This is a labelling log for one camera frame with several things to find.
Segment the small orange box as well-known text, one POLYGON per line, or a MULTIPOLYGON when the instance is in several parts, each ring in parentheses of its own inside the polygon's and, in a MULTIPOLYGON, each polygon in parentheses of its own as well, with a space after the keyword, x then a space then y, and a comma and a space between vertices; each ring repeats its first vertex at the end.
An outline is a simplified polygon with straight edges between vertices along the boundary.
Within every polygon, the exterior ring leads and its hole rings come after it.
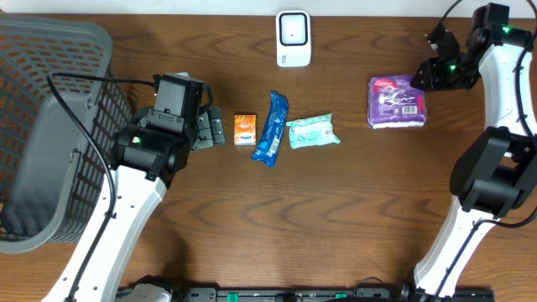
POLYGON ((234 144, 237 146, 254 145, 257 139, 257 117, 255 114, 236 114, 234 116, 234 144))

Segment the red purple pad pack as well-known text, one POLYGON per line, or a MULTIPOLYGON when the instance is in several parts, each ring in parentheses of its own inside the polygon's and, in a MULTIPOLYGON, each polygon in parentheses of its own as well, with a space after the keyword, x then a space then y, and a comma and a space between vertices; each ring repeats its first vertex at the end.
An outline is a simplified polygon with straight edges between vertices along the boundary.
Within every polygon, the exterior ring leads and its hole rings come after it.
POLYGON ((421 128, 425 125, 425 94, 410 85, 412 78, 412 75, 387 75, 369 81, 370 128, 421 128))

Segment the blue cookie pack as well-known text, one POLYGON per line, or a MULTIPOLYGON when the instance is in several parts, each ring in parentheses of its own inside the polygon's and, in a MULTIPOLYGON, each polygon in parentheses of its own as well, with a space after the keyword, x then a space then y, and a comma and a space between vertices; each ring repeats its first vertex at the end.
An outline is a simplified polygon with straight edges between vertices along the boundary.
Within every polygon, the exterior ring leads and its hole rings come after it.
POLYGON ((270 92, 270 101, 269 113, 252 159, 261 161, 269 168, 273 168, 276 165, 280 143, 287 123, 289 103, 286 96, 277 91, 270 92))

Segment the light green wipes pack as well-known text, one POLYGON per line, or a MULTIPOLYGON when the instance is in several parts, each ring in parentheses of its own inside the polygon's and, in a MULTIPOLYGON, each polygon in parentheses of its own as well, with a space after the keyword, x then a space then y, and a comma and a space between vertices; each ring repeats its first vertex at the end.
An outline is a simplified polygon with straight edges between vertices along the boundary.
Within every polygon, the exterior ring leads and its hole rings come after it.
POLYGON ((339 144, 341 140, 335 135, 331 122, 332 114, 307 117, 289 121, 289 143, 292 149, 339 144))

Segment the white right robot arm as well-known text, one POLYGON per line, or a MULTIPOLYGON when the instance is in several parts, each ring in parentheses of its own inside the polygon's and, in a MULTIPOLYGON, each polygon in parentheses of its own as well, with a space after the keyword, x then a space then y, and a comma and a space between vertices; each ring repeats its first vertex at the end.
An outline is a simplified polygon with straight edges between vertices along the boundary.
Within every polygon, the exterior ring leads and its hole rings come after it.
POLYGON ((452 301, 456 284, 480 241, 494 227, 520 228, 535 220, 503 218, 536 186, 536 118, 530 65, 536 33, 509 25, 509 8, 489 3, 472 16, 466 51, 438 23, 425 37, 437 55, 420 64, 410 85, 423 92, 472 89, 483 83, 483 133, 451 171, 451 206, 425 257, 404 284, 403 301, 452 301))

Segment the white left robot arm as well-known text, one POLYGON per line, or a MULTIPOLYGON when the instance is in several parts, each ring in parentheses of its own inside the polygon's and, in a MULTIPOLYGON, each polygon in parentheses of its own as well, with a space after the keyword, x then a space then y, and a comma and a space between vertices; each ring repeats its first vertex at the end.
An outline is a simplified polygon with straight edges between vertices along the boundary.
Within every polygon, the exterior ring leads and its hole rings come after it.
POLYGON ((217 107, 196 113, 194 138, 166 129, 172 121, 184 122, 185 115, 153 110, 149 116, 165 122, 129 124, 119 133, 111 177, 103 182, 86 229, 45 300, 171 301, 180 296, 153 279, 131 289, 121 289, 120 281, 145 224, 186 166, 190 151, 224 143, 222 115, 217 107))

